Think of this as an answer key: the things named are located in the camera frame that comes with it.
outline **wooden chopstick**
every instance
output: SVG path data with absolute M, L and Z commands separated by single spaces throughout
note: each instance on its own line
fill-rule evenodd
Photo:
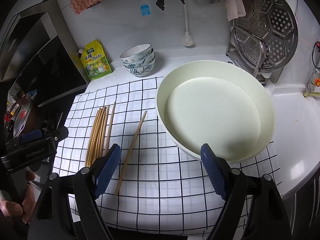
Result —
M 137 130 L 136 130 L 136 132 L 135 132 L 135 134 L 134 134 L 134 137 L 133 137 L 133 139 L 132 139 L 132 142 L 131 142 L 131 144 L 130 144 L 130 148 L 129 148 L 129 151 L 128 151 L 128 153 L 127 153 L 127 156 L 126 156 L 126 158 L 125 158 L 125 160 L 124 160 L 124 165 L 122 166 L 121 175 L 120 175 L 120 177 L 119 177 L 118 184 L 117 184 L 116 191 L 115 191 L 115 195 L 116 195 L 116 196 L 117 196 L 118 193 L 119 193 L 119 189 L 120 189 L 120 187 L 121 187 L 122 179 L 123 179 L 125 170 L 126 170 L 126 168 L 127 168 L 127 164 L 128 164 L 128 161 L 129 161 L 129 157 L 130 157 L 131 151 L 132 151 L 132 149 L 133 149 L 134 143 L 135 143 L 136 140 L 137 140 L 139 130 L 140 130 L 141 125 L 142 125 L 142 123 L 143 123 L 143 121 L 144 121 L 144 118 L 146 117 L 146 114 L 147 114 L 147 111 L 144 111 L 144 114 L 143 114 L 143 116 L 142 116 L 142 118 L 141 118 L 141 120 L 140 120 L 140 122 L 139 122 L 138 128 L 137 128 Z
M 92 165 L 92 160 L 93 160 L 93 156 L 94 156 L 95 148 L 96 148 L 96 144 L 97 144 L 98 132 L 99 132 L 100 126 L 101 126 L 101 119 L 102 119 L 102 110 L 99 113 L 96 127 L 94 128 L 94 133 L 93 133 L 93 137 L 92 137 L 92 143 L 91 143 L 91 148 L 90 148 L 88 163 L 87 163 L 89 165 L 89 167 Z
M 97 110 L 96 117 L 94 118 L 94 121 L 93 121 L 92 129 L 91 129 L 91 133 L 90 133 L 90 138 L 89 138 L 89 142 L 88 142 L 88 147 L 87 147 L 87 152 L 85 154 L 85 162 L 84 162 L 84 166 L 85 167 L 88 166 L 88 158 L 89 158 L 89 154 L 90 154 L 90 147 L 91 147 L 91 143 L 92 143 L 92 137 L 93 137 L 93 134 L 94 134 L 94 128 L 96 126 L 96 123 L 97 123 L 97 120 L 98 120 L 98 115 L 99 115 L 100 111 L 101 111 L 101 108 L 99 108 Z
M 110 135 L 111 135 L 111 128 L 112 128 L 112 122 L 113 122 L 113 116 L 115 114 L 115 109 L 116 109 L 116 102 L 113 103 L 113 108 L 111 112 L 111 117 L 110 117 L 110 122 L 109 122 L 109 127 L 108 127 L 108 135 L 107 135 L 107 141 L 106 141 L 106 150 L 104 152 L 104 156 L 108 153 L 109 151 L 109 143 L 110 143 Z
M 96 142 L 96 147 L 95 147 L 95 151 L 94 151 L 94 155 L 92 158 L 92 163 L 91 165 L 94 163 L 94 161 L 96 160 L 96 158 L 99 157 L 100 155 L 100 145 L 101 145 L 101 141 L 102 141 L 102 131 L 103 131 L 103 124 L 104 124 L 104 120 L 106 118 L 106 107 L 104 106 L 102 109 L 102 114 L 101 114 L 102 118 L 101 118 L 101 123 L 100 123 L 100 128 L 98 131 L 98 136 L 97 136 L 97 142 Z
M 107 120 L 108 120 L 108 116 L 109 116 L 109 108 L 110 108 L 110 105 L 108 105 L 107 110 L 106 110 L 106 117 L 105 117 L 104 123 L 103 123 L 103 131 L 102 131 L 101 143 L 100 143 L 100 152 L 99 152 L 99 156 L 98 157 L 102 157 L 103 156 L 103 143 L 104 143 L 104 137 L 106 135 Z

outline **human hand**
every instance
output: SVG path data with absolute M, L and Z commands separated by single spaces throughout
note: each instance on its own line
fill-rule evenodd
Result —
M 35 174 L 27 170 L 27 181 L 31 181 L 35 178 Z M 27 184 L 22 207 L 15 202 L 0 199 L 0 209 L 3 215 L 5 217 L 21 217 L 24 223 L 30 222 L 35 206 L 35 194 L 33 187 L 30 184 Z

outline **blue floral bowl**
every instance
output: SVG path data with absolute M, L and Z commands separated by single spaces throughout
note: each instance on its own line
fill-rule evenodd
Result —
M 151 44 L 141 44 L 125 51 L 121 54 L 120 58 L 124 64 L 131 64 L 143 60 L 149 56 L 152 51 Z
M 145 77 L 150 74 L 151 70 L 155 66 L 156 59 L 154 58 L 148 65 L 139 68 L 126 68 L 132 75 L 136 77 Z
M 142 60 L 139 60 L 137 62 L 130 63 L 130 64 L 124 64 L 124 66 L 126 68 L 140 68 L 140 67 L 146 66 L 149 63 L 151 63 L 154 60 L 154 58 L 155 58 L 155 54 L 152 49 L 151 54 L 148 56 L 145 56 Z

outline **screw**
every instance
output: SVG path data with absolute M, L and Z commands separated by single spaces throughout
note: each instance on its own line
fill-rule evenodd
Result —
M 90 169 L 89 169 L 88 167 L 84 167 L 84 168 L 82 168 L 82 169 L 80 170 L 80 172 L 81 172 L 82 174 L 87 174 L 89 171 L 90 171 Z
M 240 174 L 240 170 L 237 169 L 237 168 L 233 168 L 233 169 L 231 170 L 231 173 L 234 174 L 234 175 L 239 175 L 239 174 Z
M 57 177 L 58 173 L 51 173 L 49 176 L 49 179 L 55 179 Z
M 268 181 L 272 180 L 272 177 L 269 174 L 264 174 L 263 177 Z

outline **white plate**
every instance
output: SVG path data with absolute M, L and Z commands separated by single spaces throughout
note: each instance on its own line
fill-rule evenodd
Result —
M 259 154 L 270 142 L 274 111 L 263 86 L 220 61 L 195 61 L 169 73 L 156 94 L 158 117 L 180 149 L 200 159 L 208 143 L 227 161 Z

